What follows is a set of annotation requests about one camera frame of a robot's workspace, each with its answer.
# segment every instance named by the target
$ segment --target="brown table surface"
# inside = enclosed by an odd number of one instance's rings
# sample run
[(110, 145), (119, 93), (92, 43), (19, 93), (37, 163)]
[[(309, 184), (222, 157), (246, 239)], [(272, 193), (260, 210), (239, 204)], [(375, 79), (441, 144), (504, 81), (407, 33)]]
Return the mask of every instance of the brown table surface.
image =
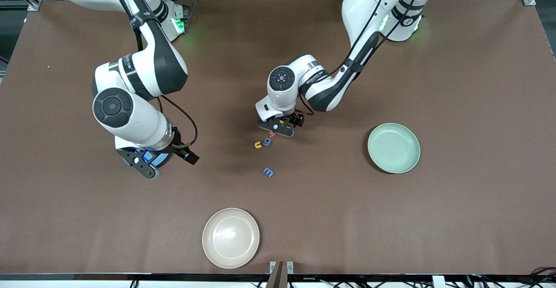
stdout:
[[(125, 15), (45, 1), (0, 86), (0, 271), (251, 273), (290, 260), (300, 273), (528, 274), (556, 264), (556, 63), (520, 0), (431, 1), (417, 34), (385, 43), (338, 108), (254, 148), (268, 73), (305, 53), (328, 70), (344, 58), (340, 7), (198, 2), (173, 43), (189, 80), (171, 98), (199, 126), (201, 159), (173, 158), (150, 181), (91, 110), (95, 67), (136, 50)], [(177, 110), (165, 114), (192, 136)], [(385, 122), (419, 138), (409, 173), (370, 162), (367, 136)], [(201, 247), (207, 219), (227, 207), (261, 230), (253, 260), (230, 271)]]

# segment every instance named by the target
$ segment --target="floor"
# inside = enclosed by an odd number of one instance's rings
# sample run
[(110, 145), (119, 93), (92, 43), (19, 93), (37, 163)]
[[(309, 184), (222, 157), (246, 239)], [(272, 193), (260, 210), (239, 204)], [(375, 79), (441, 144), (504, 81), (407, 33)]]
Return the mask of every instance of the floor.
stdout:
[[(548, 42), (556, 46), (556, 0), (536, 0)], [(23, 27), (26, 11), (0, 11), (0, 56), (10, 59)]]

